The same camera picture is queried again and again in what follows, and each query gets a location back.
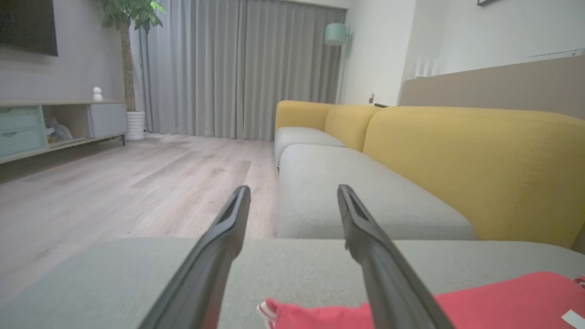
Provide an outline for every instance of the sofa seat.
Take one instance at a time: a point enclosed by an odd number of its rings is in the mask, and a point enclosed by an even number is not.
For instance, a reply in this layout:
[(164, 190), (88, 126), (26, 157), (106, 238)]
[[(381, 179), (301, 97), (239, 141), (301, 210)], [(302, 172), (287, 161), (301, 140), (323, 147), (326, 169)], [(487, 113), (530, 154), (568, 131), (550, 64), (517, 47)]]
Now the sofa seat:
[(339, 139), (314, 128), (282, 127), (276, 131), (274, 137), (274, 157), (277, 167), (280, 167), (280, 157), (284, 149), (295, 144), (345, 146)]
[(449, 205), (368, 156), (348, 148), (292, 145), (280, 162), (279, 238), (341, 239), (340, 184), (351, 186), (392, 239), (473, 240)]
[[(137, 328), (194, 246), (193, 239), (131, 238), (65, 261), (0, 307), (2, 328)], [(343, 240), (248, 240), (232, 264), (218, 328), (263, 328), (267, 297), (305, 307), (367, 302)], [(585, 255), (510, 241), (396, 241), (433, 294), (550, 271), (575, 278)]]

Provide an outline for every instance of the white plant pot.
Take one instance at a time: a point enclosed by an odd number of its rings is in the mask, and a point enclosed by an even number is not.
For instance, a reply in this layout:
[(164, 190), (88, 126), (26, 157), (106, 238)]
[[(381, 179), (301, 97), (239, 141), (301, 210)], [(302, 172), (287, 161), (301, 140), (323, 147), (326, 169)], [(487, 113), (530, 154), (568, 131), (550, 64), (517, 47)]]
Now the white plant pot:
[(144, 112), (126, 112), (128, 115), (128, 134), (126, 140), (144, 139)]

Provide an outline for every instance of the teal drawer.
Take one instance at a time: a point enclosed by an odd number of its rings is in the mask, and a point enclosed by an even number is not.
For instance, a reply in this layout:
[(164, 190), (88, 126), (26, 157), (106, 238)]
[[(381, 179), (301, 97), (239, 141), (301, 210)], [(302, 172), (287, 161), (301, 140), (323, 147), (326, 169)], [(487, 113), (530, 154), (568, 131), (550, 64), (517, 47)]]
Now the teal drawer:
[(38, 107), (0, 108), (0, 132), (21, 128), (31, 128), (42, 124)]
[(44, 147), (44, 141), (36, 128), (22, 131), (0, 132), (0, 156), (36, 150)]

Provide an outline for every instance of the red fabric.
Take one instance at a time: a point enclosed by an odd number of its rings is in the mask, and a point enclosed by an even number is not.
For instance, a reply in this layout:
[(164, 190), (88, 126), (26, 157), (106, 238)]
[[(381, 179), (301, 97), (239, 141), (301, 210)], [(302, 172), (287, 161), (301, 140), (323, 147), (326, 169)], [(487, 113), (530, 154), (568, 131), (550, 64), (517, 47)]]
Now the red fabric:
[[(585, 289), (550, 272), (537, 272), (492, 285), (435, 297), (457, 329), (570, 328), (567, 311), (585, 317)], [(276, 329), (373, 329), (370, 306), (316, 307), (266, 301), (277, 314)]]

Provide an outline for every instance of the gray curtain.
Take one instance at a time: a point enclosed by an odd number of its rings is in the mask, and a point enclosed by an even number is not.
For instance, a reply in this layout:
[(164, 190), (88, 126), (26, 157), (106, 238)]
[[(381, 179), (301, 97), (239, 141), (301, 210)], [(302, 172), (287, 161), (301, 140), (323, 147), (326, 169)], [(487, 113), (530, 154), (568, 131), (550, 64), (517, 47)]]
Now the gray curtain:
[(281, 0), (245, 0), (240, 14), (236, 136), (272, 140), (282, 100), (335, 102), (341, 47), (325, 26), (345, 9)]
[(274, 137), (281, 100), (335, 102), (340, 47), (325, 26), (345, 9), (282, 0), (162, 0), (140, 44), (147, 130)]

